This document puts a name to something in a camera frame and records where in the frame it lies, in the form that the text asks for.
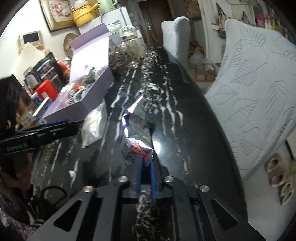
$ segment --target slipper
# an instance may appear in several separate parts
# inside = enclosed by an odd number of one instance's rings
[[[267,172],[271,172],[276,169],[281,162],[281,157],[278,153],[272,155],[272,157],[267,161],[265,165],[265,169]]]
[[[272,187],[279,187],[283,185],[288,178],[288,172],[285,170],[281,170],[277,172],[271,179],[270,179],[270,185]]]
[[[293,178],[291,176],[288,176],[287,181],[285,184],[282,186],[281,191],[280,191],[280,196],[283,197],[287,195],[289,190],[293,187]]]
[[[290,190],[287,192],[287,194],[281,198],[281,205],[282,206],[286,205],[288,203],[288,201],[291,200],[293,193],[294,193],[294,188],[291,187]]]

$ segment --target wooden door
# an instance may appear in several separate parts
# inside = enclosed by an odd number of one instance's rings
[[[161,30],[161,23],[163,21],[173,20],[167,0],[143,1],[139,2],[139,6],[147,29],[151,29],[158,42],[162,43],[163,32]]]

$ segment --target snack wrapper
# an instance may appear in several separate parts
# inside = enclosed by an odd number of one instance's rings
[[[118,140],[124,138],[122,155],[127,166],[133,165],[138,155],[143,156],[146,167],[153,161],[154,149],[143,103],[141,96],[122,116],[122,135]]]

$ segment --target white wall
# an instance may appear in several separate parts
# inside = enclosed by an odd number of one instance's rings
[[[56,58],[64,60],[64,37],[68,33],[79,34],[78,28],[68,28],[50,33],[38,0],[29,0],[13,17],[0,36],[0,78],[11,74],[11,69],[19,57],[17,37],[20,34],[40,30],[45,43]]]
[[[234,5],[231,5],[231,8],[232,8],[234,19],[242,20],[243,12],[245,12],[250,24],[253,24],[256,26],[256,19],[255,19],[253,6],[234,4]]]
[[[233,18],[231,5],[226,0],[198,0],[201,8],[202,22],[205,32],[206,57],[214,63],[221,63],[225,50],[226,40],[218,36],[216,30],[212,30],[212,23],[216,23],[218,10],[216,3],[220,5],[225,15]]]
[[[200,46],[205,49],[205,31],[203,28],[202,20],[193,21],[193,27],[195,30],[195,40],[198,41]]]

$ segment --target white refrigerator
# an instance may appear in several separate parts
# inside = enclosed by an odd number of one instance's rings
[[[95,18],[94,20],[90,21],[89,23],[87,23],[87,24],[83,25],[81,28],[79,28],[79,31],[81,34],[84,34],[88,30],[100,25],[101,23],[108,25],[108,24],[113,23],[114,21],[117,21],[117,20],[120,20],[121,27],[126,26],[126,25],[132,25],[132,22],[131,22],[131,19],[129,17],[126,7],[121,7],[121,8],[115,9],[111,12],[108,12],[102,16]],[[119,33],[111,34],[109,36],[109,39],[113,40],[113,42],[116,45],[119,45],[122,43]]]

